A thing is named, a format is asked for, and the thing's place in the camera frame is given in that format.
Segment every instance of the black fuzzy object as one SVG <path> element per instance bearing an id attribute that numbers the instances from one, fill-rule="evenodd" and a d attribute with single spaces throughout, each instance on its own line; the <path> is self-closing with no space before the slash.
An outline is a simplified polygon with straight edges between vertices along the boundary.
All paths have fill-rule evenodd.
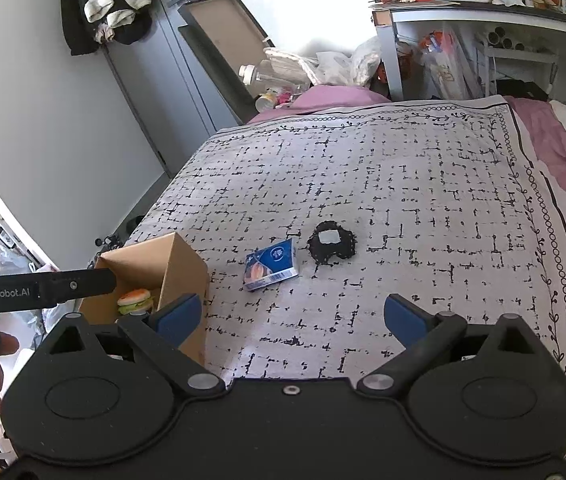
<path id="1" fill-rule="evenodd" d="M 319 233 L 323 231 L 338 231 L 341 241 L 336 244 L 324 244 L 319 240 Z M 357 238 L 352 231 L 343 229 L 333 220 L 321 222 L 316 226 L 312 236 L 307 241 L 310 254 L 319 265 L 327 264 L 331 256 L 336 254 L 340 259 L 346 260 L 355 254 Z"/>

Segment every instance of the hamburger bun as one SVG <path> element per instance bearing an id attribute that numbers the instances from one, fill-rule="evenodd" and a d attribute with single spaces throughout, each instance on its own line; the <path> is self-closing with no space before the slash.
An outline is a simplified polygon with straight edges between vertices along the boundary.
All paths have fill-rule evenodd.
<path id="1" fill-rule="evenodd" d="M 119 306 L 129 306 L 135 303 L 142 303 L 150 298 L 150 291 L 146 288 L 137 288 L 136 290 L 131 290 L 127 294 L 123 294 L 118 300 L 117 305 Z"/>

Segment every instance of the screw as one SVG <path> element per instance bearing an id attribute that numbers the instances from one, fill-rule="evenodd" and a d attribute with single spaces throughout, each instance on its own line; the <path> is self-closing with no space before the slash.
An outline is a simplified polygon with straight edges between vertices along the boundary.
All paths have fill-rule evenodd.
<path id="1" fill-rule="evenodd" d="M 218 377 L 212 374 L 194 374 L 188 379 L 188 386 L 195 390 L 209 390 L 218 384 Z"/>
<path id="2" fill-rule="evenodd" d="M 301 388 L 289 384 L 288 386 L 283 386 L 283 393 L 286 395 L 298 395 L 301 393 Z"/>
<path id="3" fill-rule="evenodd" d="M 370 390 L 387 390 L 394 384 L 394 379 L 385 374 L 371 374 L 363 378 L 363 384 Z"/>

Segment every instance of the white desk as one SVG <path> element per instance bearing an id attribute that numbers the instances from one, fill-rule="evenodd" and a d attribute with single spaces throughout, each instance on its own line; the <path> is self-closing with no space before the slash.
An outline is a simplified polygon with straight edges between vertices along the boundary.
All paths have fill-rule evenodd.
<path id="1" fill-rule="evenodd" d="M 402 4 L 393 6 L 374 6 L 373 19 L 377 28 L 377 35 L 381 41 L 381 57 L 387 73 L 387 82 L 391 97 L 394 101 L 403 100 L 403 85 L 399 72 L 398 57 L 396 53 L 396 23 L 405 22 L 435 22 L 435 21 L 464 21 L 464 22 L 495 22 L 512 23 L 515 25 L 529 25 L 530 27 L 547 28 L 566 32 L 566 21 L 562 16 L 552 17 L 531 14 L 527 10 L 505 10 L 504 7 L 484 8 L 477 5 L 474 8 L 463 6 L 433 7 L 425 4 Z"/>

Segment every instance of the blue gripper pad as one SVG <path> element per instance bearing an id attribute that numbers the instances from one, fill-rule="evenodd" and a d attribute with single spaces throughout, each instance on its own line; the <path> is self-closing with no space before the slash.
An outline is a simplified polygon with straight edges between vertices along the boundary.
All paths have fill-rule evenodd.
<path id="1" fill-rule="evenodd" d="M 201 300 L 196 294 L 187 294 L 151 316 L 151 328 L 175 348 L 178 348 L 194 332 L 201 321 Z"/>
<path id="2" fill-rule="evenodd" d="M 383 309 L 385 326 L 387 330 L 409 348 L 431 330 L 431 321 L 434 317 L 415 304 L 393 294 L 385 300 Z"/>

